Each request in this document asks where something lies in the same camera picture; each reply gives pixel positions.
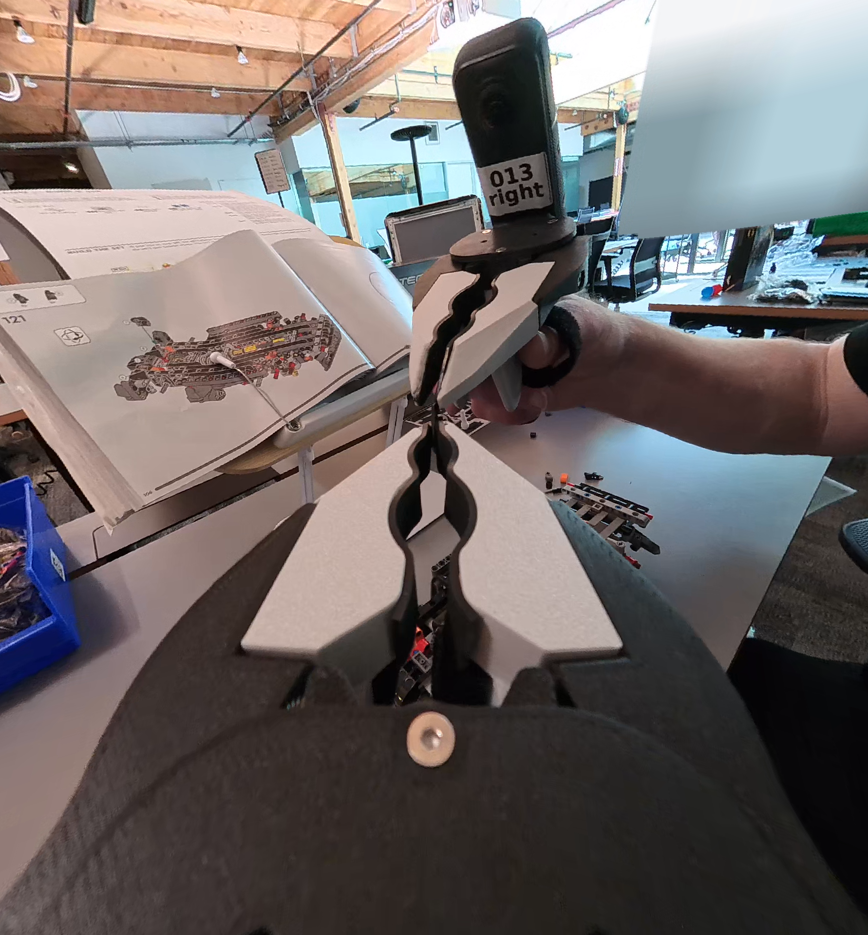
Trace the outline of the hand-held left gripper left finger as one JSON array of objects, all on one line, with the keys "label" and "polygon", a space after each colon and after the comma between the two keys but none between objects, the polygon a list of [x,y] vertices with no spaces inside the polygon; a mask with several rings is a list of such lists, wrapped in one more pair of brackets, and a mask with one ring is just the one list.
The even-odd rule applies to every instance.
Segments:
[{"label": "hand-held left gripper left finger", "polygon": [[334,669],[373,703],[372,682],[415,634],[406,539],[421,517],[432,440],[432,426],[409,432],[294,514],[306,521],[241,639],[247,655]]}]

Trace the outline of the person's right hand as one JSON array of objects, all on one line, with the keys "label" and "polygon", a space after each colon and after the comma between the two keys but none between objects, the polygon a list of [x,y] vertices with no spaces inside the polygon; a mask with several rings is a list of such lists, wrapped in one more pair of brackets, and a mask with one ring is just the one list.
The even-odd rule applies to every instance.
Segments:
[{"label": "person's right hand", "polygon": [[633,322],[624,315],[580,296],[562,298],[545,324],[518,351],[523,381],[518,405],[507,410],[495,381],[485,380],[471,392],[475,416],[504,425],[527,425],[546,412],[591,406],[604,399],[615,379]]}]

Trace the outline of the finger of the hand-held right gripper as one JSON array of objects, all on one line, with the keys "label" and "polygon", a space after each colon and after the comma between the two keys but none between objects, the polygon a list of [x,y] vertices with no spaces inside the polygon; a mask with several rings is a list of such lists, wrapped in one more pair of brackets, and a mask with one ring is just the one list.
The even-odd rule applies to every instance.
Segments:
[{"label": "finger of the hand-held right gripper", "polygon": [[482,355],[463,333],[482,306],[481,277],[441,274],[414,311],[410,391],[420,406],[453,402],[482,380]]},{"label": "finger of the hand-held right gripper", "polygon": [[475,311],[470,326],[451,344],[438,391],[441,407],[492,377],[538,333],[540,310],[534,296],[554,265],[529,263],[498,276],[496,296]]}]

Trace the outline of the blue bin with lego bags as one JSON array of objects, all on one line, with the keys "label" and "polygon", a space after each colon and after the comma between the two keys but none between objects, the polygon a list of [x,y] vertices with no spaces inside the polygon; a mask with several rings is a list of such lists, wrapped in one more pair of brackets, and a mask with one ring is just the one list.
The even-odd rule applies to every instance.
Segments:
[{"label": "blue bin with lego bags", "polygon": [[0,527],[27,540],[26,571],[51,615],[0,642],[0,694],[79,647],[77,620],[66,580],[66,547],[31,482],[0,485]]}]

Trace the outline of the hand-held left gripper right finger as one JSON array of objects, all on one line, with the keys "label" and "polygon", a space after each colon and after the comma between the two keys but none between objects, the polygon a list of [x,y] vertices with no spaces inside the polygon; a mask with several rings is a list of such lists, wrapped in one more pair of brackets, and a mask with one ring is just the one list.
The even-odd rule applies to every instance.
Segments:
[{"label": "hand-held left gripper right finger", "polygon": [[473,616],[474,661],[500,705],[525,669],[620,656],[615,629],[568,535],[537,487],[475,438],[440,427],[448,492],[467,510],[458,555],[460,607]]}]

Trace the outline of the sticker sheet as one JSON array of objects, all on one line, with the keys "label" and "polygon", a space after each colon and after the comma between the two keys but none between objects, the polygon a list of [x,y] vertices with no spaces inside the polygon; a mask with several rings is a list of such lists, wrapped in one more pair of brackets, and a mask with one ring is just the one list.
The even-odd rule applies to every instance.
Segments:
[{"label": "sticker sheet", "polygon": [[438,422],[442,424],[454,425],[459,431],[467,435],[472,435],[489,425],[488,420],[475,416],[469,403],[457,411],[442,410],[436,405],[419,407],[416,404],[411,404],[406,407],[404,415],[405,430],[422,427],[430,423],[434,417],[437,417]]}]

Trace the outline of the black computer monitor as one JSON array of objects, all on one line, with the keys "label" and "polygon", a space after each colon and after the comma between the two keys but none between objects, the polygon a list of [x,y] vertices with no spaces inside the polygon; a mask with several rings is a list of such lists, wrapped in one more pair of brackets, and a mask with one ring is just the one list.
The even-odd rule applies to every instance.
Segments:
[{"label": "black computer monitor", "polygon": [[484,230],[476,194],[389,213],[384,219],[395,264],[436,260],[464,237]]}]

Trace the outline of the green plastic bin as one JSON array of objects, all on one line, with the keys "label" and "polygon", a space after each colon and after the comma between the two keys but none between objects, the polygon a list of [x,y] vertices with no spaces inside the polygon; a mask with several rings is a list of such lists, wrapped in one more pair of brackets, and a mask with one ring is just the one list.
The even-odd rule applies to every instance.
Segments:
[{"label": "green plastic bin", "polygon": [[807,233],[815,238],[868,238],[868,211],[814,218]]}]

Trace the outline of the lego instruction booklet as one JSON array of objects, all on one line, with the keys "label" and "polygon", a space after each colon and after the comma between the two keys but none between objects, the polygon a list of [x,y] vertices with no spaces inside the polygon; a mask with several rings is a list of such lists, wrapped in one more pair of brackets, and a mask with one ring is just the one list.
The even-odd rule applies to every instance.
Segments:
[{"label": "lego instruction booklet", "polygon": [[0,191],[0,375],[107,529],[407,364],[373,252],[226,192]]}]

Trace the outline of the person's right forearm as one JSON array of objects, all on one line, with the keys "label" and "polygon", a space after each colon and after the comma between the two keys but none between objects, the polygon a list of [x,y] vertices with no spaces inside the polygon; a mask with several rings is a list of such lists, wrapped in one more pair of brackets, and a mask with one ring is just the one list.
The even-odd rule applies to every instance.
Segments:
[{"label": "person's right forearm", "polygon": [[620,417],[709,450],[861,452],[863,416],[840,343],[716,340],[628,320]]}]

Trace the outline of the lego car model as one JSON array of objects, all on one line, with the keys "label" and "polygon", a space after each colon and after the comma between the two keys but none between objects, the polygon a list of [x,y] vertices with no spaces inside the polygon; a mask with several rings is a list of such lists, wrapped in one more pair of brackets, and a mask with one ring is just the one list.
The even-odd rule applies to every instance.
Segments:
[{"label": "lego car model", "polygon": [[[566,473],[559,477],[557,485],[546,474],[545,483],[547,497],[566,506],[633,567],[641,567],[635,557],[640,550],[660,555],[660,545],[645,533],[653,518],[645,506],[588,484],[585,479],[580,484],[572,483]],[[446,555],[430,568],[430,598],[420,608],[412,650],[396,676],[393,700],[396,707],[430,695],[433,651],[446,618],[450,564]]]}]

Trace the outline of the white book stand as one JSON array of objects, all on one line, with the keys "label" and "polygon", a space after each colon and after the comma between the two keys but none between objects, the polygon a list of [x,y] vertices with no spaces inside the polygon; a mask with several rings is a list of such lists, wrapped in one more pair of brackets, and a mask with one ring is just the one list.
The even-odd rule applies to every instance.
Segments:
[{"label": "white book stand", "polygon": [[314,467],[323,462],[351,468],[346,457],[371,442],[375,453],[401,433],[408,403],[407,364],[380,377],[358,380],[295,423],[257,443],[197,485],[144,508],[107,530],[91,512],[58,528],[71,575],[84,574],[276,487],[291,494],[292,507],[317,491]]}]

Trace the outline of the wooden desk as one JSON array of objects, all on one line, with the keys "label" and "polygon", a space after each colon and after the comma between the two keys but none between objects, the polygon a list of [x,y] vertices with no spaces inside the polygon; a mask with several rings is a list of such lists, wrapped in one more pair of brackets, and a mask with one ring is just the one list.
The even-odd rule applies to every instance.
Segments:
[{"label": "wooden desk", "polygon": [[760,302],[755,286],[743,291],[723,291],[721,285],[695,281],[669,292],[660,289],[649,300],[649,310],[668,312],[671,325],[723,326],[756,331],[760,327],[787,332],[845,322],[868,321],[868,304],[838,300],[811,305],[786,301]]}]

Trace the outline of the black floor lamp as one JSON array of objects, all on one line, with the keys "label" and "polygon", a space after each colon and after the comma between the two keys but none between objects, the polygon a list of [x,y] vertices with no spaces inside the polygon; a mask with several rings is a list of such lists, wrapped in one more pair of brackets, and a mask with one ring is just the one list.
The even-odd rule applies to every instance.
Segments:
[{"label": "black floor lamp", "polygon": [[406,144],[411,150],[412,175],[415,193],[419,205],[429,205],[444,201],[448,196],[448,186],[443,162],[420,162],[418,141],[428,139],[433,125],[416,123],[401,126],[390,133],[395,143]]}]

